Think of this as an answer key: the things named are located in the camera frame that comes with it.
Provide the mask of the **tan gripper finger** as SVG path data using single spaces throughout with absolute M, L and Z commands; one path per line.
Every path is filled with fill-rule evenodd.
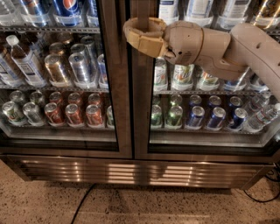
M 162 31 L 142 32 L 139 30 L 126 30 L 127 41 L 140 53 L 152 58 L 162 57 L 168 52 L 167 42 L 163 39 Z
M 163 19 L 133 17 L 124 23 L 123 31 L 126 37 L 135 33 L 139 36 L 158 38 L 163 36 L 165 28 L 166 23 Z

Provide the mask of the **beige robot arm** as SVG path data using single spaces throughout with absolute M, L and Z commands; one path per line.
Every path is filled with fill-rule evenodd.
M 223 80 L 235 81 L 249 68 L 280 100 L 280 44 L 252 24 L 237 24 L 224 32 L 182 20 L 166 24 L 151 17 L 149 30 L 142 31 L 134 17 L 124 23 L 123 31 L 140 53 L 163 57 L 173 65 L 198 65 Z

